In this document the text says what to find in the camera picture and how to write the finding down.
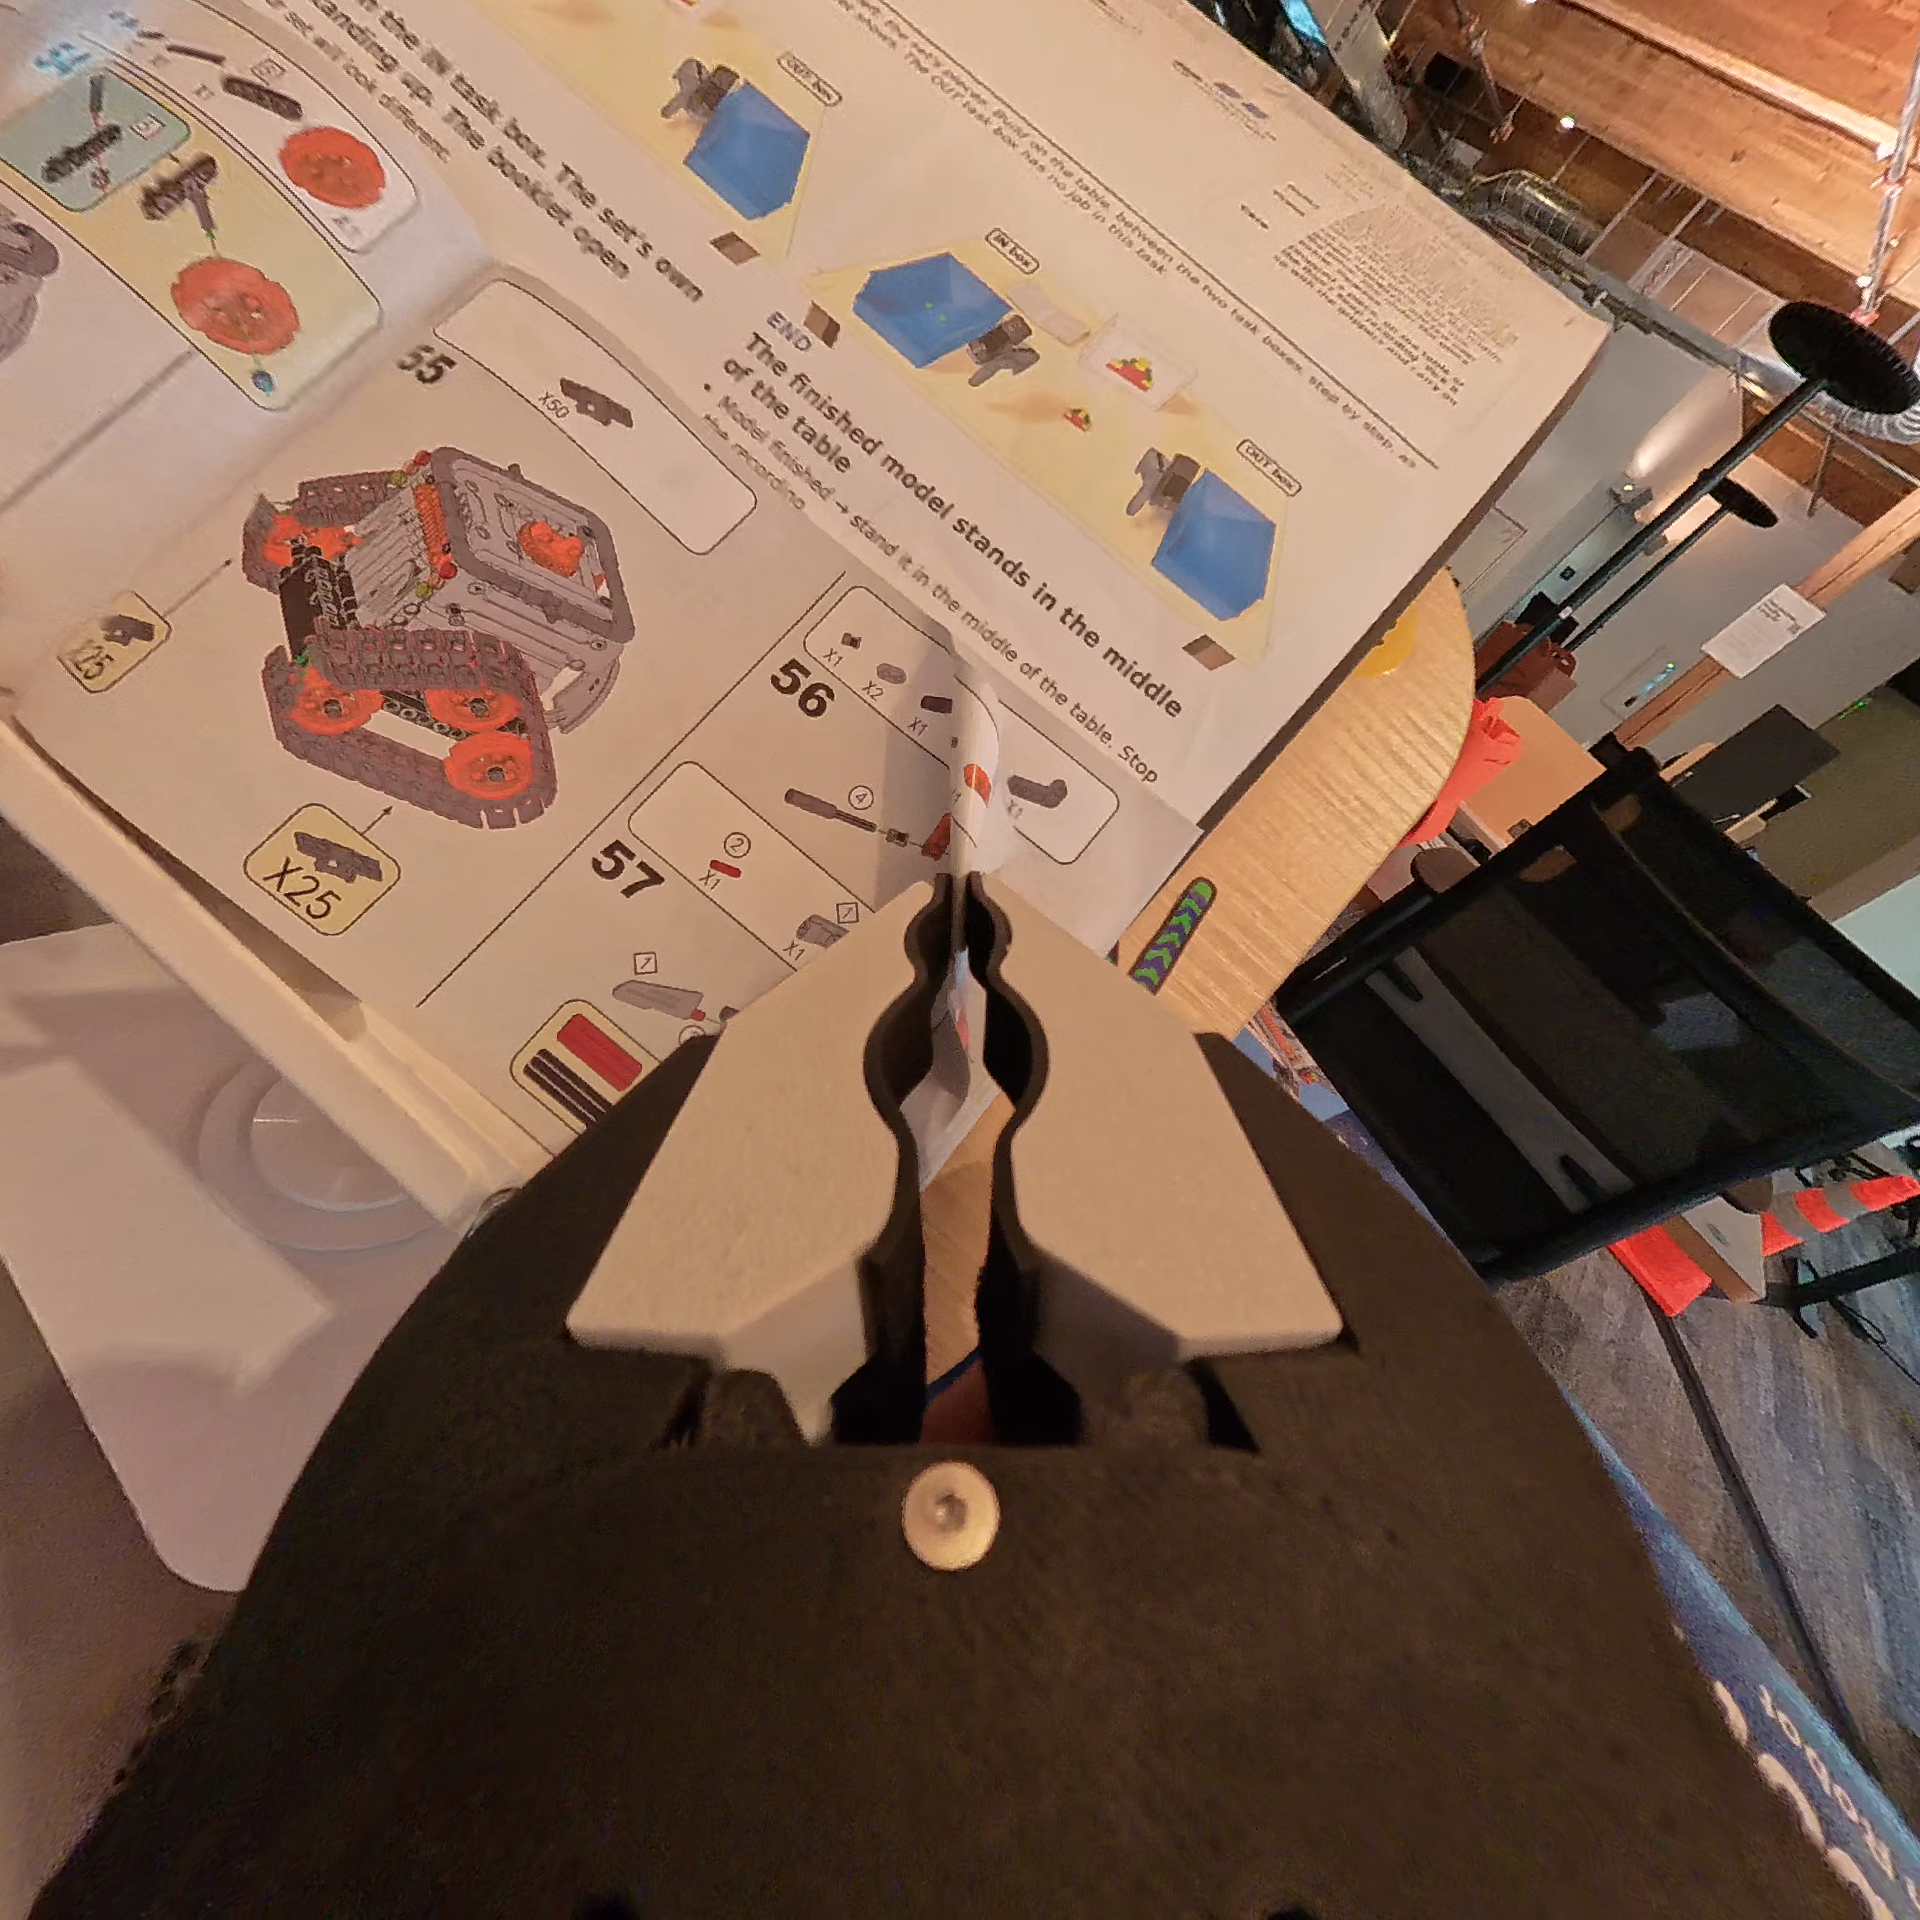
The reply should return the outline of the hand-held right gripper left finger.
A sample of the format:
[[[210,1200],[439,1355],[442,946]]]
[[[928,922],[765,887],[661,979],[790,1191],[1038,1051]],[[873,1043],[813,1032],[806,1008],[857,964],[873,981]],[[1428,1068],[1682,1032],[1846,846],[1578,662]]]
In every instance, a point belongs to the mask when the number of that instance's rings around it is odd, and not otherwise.
[[[922,1437],[922,1143],[949,872],[903,887],[707,1051],[566,1334],[765,1372],[797,1437]]]

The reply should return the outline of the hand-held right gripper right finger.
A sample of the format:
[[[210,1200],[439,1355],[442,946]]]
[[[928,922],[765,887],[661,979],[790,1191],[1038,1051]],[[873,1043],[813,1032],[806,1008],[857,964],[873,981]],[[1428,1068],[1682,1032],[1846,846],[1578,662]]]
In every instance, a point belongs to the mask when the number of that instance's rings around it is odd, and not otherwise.
[[[979,1358],[995,1441],[1079,1441],[1137,1377],[1339,1340],[1339,1308],[1200,1041],[970,872],[993,1150]]]

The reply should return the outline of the robot kit instruction booklet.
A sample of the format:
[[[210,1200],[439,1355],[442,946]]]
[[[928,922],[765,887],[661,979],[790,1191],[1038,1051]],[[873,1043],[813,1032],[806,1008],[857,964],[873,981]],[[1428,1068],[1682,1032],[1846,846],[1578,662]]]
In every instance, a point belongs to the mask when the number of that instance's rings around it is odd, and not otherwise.
[[[430,1219],[1003,835],[1190,852],[1190,442],[903,7],[9,7],[9,825]]]

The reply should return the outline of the orange plastic toy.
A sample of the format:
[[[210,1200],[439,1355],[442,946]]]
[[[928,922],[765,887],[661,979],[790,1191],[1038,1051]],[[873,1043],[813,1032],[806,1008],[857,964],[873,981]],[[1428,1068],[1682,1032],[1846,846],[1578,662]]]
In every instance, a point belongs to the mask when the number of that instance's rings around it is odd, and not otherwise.
[[[1454,839],[1454,811],[1526,760],[1526,728],[1505,716],[1505,695],[1466,714],[1454,775],[1443,778],[1437,809],[1414,823],[1414,887],[1449,897],[1476,872],[1476,852]]]

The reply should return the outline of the orange striped cone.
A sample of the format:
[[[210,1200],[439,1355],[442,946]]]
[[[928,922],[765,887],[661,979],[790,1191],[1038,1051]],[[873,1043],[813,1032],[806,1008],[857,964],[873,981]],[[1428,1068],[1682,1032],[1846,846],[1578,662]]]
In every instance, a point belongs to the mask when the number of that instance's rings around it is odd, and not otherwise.
[[[1814,1240],[1833,1240],[1862,1219],[1913,1200],[1913,1174],[1865,1174],[1865,1183],[1780,1183],[1760,1200],[1760,1254],[1784,1254]]]

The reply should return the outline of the white paper sign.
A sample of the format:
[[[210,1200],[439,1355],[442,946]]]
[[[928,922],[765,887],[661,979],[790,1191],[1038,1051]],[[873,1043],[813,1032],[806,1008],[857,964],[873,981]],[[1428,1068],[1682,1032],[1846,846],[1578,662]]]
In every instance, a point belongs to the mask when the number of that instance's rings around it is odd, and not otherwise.
[[[1772,588],[1749,604],[1731,629],[1699,642],[1699,658],[1731,678],[1753,678],[1772,658],[1784,658],[1807,629],[1819,629],[1827,611],[1796,588]]]

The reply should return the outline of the white printed instruction sheet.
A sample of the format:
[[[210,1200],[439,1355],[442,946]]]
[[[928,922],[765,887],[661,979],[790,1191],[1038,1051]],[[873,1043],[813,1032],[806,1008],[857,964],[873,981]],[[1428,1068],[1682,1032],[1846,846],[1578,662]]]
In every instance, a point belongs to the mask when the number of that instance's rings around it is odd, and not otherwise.
[[[1605,331],[1193,7],[260,7],[906,611],[1208,823]]]

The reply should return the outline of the black disc lamp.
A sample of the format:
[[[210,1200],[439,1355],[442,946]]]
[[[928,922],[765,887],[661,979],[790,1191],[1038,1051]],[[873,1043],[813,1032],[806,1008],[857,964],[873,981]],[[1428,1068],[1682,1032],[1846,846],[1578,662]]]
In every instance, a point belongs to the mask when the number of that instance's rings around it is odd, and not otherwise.
[[[1913,362],[1875,338],[1865,319],[1784,301],[1760,319],[1772,362],[1791,375],[1791,387],[1710,466],[1691,495],[1669,496],[1669,515],[1645,520],[1645,537],[1660,537],[1695,496],[1710,496],[1733,466],[1749,466],[1791,415],[1833,409],[1875,438],[1899,438],[1920,406]]]
[[[1574,588],[1574,604],[1552,621],[1555,647],[1587,647],[1616,614],[1628,614],[1669,568],[1682,568],[1723,520],[1772,530],[1780,515],[1760,495],[1714,481],[1710,515],[1682,537],[1634,537],[1622,560],[1605,560],[1605,583]]]

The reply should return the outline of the blue robot kit box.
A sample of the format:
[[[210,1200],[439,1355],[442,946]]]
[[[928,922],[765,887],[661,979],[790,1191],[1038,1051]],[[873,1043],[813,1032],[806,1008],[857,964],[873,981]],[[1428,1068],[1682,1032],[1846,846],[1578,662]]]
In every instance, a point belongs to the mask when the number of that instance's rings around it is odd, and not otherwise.
[[[1505,1285],[1710,1702],[1862,1916],[1913,1916],[1913,1298],[1796,1334],[1602,1248]]]

